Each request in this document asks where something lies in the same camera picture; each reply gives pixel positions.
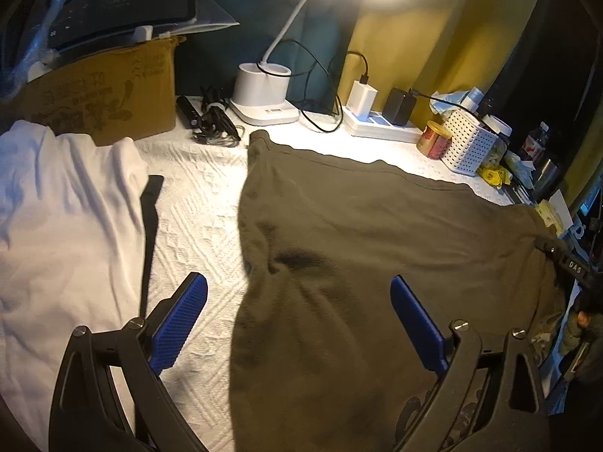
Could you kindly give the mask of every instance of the blue gripper pad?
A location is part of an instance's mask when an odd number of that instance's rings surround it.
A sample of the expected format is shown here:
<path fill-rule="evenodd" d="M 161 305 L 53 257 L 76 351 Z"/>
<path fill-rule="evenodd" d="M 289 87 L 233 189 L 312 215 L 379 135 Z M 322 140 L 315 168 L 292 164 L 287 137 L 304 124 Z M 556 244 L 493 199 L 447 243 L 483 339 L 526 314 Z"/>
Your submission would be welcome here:
<path fill-rule="evenodd" d="M 196 274 L 153 335 L 149 365 L 156 376 L 176 362 L 207 302 L 207 290 L 205 277 Z"/>
<path fill-rule="evenodd" d="M 412 290 L 394 277 L 390 285 L 391 304 L 400 318 L 423 367 L 443 376 L 448 370 L 446 342 Z"/>

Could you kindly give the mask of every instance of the white storage basket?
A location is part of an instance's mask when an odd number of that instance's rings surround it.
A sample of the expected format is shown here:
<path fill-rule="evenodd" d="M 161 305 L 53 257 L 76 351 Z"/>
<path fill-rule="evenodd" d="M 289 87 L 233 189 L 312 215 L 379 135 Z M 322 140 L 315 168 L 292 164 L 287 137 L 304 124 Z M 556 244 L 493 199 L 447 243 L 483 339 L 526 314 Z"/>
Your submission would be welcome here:
<path fill-rule="evenodd" d="M 497 135 L 481 127 L 474 116 L 459 109 L 443 125 L 452 134 L 452 142 L 442 161 L 455 173 L 475 176 Z"/>

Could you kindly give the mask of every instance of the metal bolt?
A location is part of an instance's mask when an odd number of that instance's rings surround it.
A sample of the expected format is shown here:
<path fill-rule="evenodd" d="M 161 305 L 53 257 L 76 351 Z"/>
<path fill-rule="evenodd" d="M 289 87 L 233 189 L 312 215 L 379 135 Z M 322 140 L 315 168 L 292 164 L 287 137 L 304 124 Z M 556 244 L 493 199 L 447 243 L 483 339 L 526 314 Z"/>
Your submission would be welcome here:
<path fill-rule="evenodd" d="M 88 328 L 86 328 L 85 326 L 77 326 L 71 334 L 75 337 L 84 336 L 86 334 L 87 329 Z"/>
<path fill-rule="evenodd" d="M 511 330 L 511 334 L 518 340 L 523 340 L 526 338 L 526 330 L 520 330 L 519 328 L 513 328 Z"/>
<path fill-rule="evenodd" d="M 142 318 L 132 318 L 128 321 L 128 328 L 131 330 L 139 330 L 145 324 L 145 320 Z"/>
<path fill-rule="evenodd" d="M 463 321 L 462 319 L 457 319 L 453 324 L 452 327 L 456 330 L 456 331 L 460 331 L 462 333 L 465 333 L 466 331 L 469 331 L 469 323 L 466 321 Z"/>

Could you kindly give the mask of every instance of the bottle label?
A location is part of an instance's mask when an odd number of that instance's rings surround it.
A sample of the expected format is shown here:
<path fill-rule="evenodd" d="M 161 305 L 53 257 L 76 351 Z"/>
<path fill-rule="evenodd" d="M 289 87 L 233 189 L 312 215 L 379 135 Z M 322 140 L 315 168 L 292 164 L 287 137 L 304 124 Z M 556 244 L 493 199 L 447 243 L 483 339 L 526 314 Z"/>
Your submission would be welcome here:
<path fill-rule="evenodd" d="M 523 150 L 528 154 L 533 161 L 537 160 L 543 151 L 543 147 L 532 136 L 526 137 L 523 144 Z"/>

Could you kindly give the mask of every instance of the white charger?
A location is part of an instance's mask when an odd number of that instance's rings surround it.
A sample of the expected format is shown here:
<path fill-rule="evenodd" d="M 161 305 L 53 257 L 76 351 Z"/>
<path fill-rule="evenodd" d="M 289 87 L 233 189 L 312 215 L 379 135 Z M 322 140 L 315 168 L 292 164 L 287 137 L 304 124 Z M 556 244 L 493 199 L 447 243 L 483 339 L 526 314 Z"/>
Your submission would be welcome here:
<path fill-rule="evenodd" d="M 354 81 L 350 98 L 346 107 L 360 120 L 366 120 L 369 117 L 373 103 L 377 96 L 377 90 L 367 83 Z"/>

